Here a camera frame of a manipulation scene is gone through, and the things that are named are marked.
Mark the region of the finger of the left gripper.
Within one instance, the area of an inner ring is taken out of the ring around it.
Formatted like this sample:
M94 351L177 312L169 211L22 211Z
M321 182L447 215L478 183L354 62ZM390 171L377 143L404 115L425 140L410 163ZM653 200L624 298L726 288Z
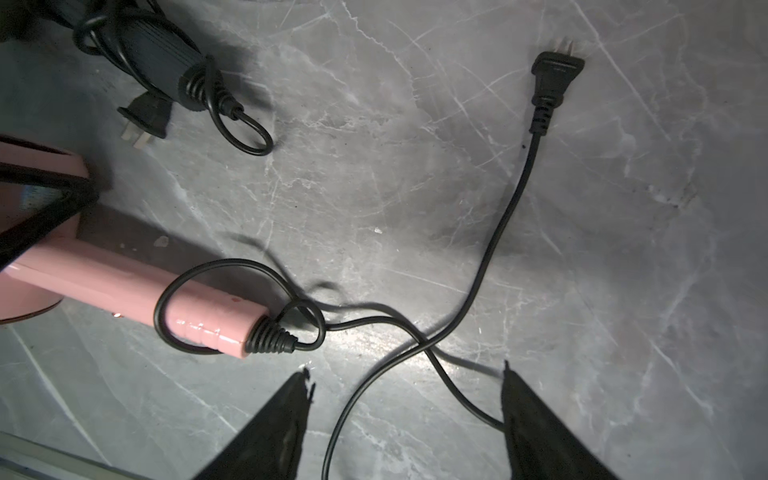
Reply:
M17 210L22 217L1 228L2 267L99 198L88 178L9 163L1 164L1 183L21 187Z

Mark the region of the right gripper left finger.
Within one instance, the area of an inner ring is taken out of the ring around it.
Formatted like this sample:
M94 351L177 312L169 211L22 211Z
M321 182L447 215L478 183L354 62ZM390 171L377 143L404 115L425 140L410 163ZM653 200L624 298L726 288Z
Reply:
M306 368L295 372L196 477L295 479L314 389Z

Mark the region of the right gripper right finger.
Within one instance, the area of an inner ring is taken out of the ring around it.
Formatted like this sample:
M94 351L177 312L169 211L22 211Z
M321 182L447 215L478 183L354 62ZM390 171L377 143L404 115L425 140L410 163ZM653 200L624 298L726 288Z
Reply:
M510 367L501 406L513 479L617 479Z

